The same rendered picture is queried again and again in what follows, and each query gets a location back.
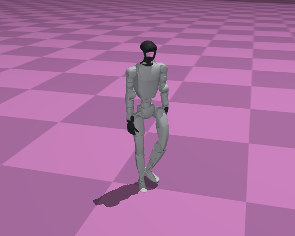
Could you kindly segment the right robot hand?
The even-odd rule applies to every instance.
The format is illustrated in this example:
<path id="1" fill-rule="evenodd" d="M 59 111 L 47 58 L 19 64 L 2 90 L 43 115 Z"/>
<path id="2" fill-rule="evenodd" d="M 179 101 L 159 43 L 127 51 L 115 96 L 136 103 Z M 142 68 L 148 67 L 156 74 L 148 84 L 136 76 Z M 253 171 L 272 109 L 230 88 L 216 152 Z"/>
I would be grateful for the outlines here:
<path id="1" fill-rule="evenodd" d="M 139 131 L 134 127 L 134 123 L 133 123 L 134 116 L 131 116 L 130 119 L 131 119 L 131 121 L 130 120 L 127 120 L 127 122 L 128 122 L 128 124 L 127 124 L 127 130 L 128 130 L 128 132 L 130 132 L 130 134 L 136 135 L 135 134 L 135 131 L 136 132 L 139 132 Z"/>

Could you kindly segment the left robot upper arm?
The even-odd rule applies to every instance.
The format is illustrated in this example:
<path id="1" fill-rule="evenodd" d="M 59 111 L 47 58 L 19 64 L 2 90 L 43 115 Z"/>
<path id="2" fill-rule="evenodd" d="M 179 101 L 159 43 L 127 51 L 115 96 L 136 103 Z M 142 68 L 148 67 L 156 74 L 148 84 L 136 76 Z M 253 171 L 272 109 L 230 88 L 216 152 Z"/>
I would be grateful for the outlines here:
<path id="1" fill-rule="evenodd" d="M 169 90 L 168 85 L 166 84 L 166 80 L 167 80 L 167 71 L 168 71 L 168 67 L 167 65 L 159 62 L 158 63 L 161 67 L 161 73 L 160 73 L 160 80 L 159 80 L 159 91 L 161 93 L 167 92 Z"/>

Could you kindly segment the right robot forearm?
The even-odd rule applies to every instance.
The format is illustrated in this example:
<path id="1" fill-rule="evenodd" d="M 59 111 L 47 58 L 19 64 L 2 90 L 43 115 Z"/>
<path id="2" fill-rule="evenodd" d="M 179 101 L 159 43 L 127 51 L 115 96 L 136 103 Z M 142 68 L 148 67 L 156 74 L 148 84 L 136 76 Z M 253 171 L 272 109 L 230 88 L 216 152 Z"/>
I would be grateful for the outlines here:
<path id="1" fill-rule="evenodd" d="M 129 93 L 126 92 L 125 95 L 125 103 L 126 103 L 126 119 L 130 120 L 131 116 L 134 116 L 134 100 L 129 99 Z"/>

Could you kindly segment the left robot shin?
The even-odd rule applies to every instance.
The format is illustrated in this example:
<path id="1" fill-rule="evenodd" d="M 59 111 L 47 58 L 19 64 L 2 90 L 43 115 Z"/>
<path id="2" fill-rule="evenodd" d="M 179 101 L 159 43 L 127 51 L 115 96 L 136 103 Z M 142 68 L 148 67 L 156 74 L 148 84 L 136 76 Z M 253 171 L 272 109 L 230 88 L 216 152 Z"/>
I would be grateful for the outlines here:
<path id="1" fill-rule="evenodd" d="M 149 158 L 149 163 L 146 167 L 146 172 L 149 173 L 152 168 L 158 163 L 158 161 L 161 159 L 163 154 L 165 153 L 166 149 L 163 150 L 162 152 L 157 152 L 155 149 L 152 150 Z M 148 171 L 149 169 L 149 171 Z"/>

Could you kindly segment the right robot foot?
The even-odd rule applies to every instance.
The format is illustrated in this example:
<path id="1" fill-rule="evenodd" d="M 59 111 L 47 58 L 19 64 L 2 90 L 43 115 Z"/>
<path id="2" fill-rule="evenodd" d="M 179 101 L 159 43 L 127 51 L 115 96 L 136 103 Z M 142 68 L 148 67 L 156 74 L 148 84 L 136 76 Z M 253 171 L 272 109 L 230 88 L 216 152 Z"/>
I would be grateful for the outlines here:
<path id="1" fill-rule="evenodd" d="M 143 180 L 141 179 L 141 182 L 140 182 L 140 179 L 138 179 L 138 184 L 139 184 L 139 190 L 143 193 L 147 192 L 147 186 L 146 186 L 146 183 L 145 181 L 143 182 Z"/>

